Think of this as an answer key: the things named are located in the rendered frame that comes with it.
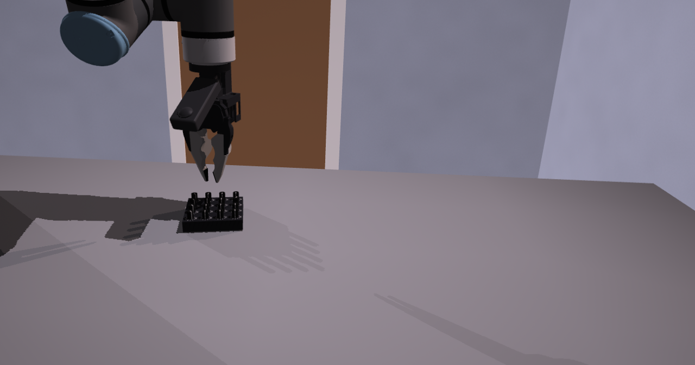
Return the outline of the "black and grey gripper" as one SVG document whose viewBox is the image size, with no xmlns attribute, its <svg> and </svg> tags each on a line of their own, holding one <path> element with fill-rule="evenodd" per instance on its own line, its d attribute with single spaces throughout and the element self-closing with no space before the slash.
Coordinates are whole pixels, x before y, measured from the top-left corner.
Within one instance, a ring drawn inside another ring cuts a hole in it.
<svg viewBox="0 0 695 365">
<path fill-rule="evenodd" d="M 213 103 L 205 120 L 202 122 L 198 131 L 185 131 L 183 135 L 188 145 L 188 149 L 193 155 L 194 162 L 198 165 L 204 181 L 208 181 L 208 168 L 205 160 L 213 149 L 215 150 L 215 169 L 213 176 L 216 183 L 223 176 L 224 166 L 228 161 L 231 152 L 231 142 L 233 139 L 233 122 L 241 120 L 241 95 L 232 92 L 231 83 L 231 63 L 226 65 L 204 66 L 189 63 L 189 71 L 198 72 L 199 78 L 218 79 L 221 87 L 218 97 Z M 236 103 L 238 102 L 238 115 Z M 228 107 L 226 107 L 228 106 Z M 231 120 L 230 120 L 231 119 Z M 208 139 L 207 128 L 217 135 Z"/>
</svg>

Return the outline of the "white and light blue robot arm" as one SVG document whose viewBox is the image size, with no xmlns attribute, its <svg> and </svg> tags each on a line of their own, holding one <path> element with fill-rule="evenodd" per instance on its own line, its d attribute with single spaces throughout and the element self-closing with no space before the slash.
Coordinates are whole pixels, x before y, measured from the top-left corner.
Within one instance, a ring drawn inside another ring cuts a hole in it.
<svg viewBox="0 0 695 365">
<path fill-rule="evenodd" d="M 60 37 L 74 56 L 89 65 L 119 61 L 151 21 L 181 23 L 184 61 L 215 66 L 236 60 L 233 0 L 66 0 L 66 4 Z M 170 117 L 172 128 L 198 131 L 220 91 L 218 79 L 194 78 Z"/>
</svg>

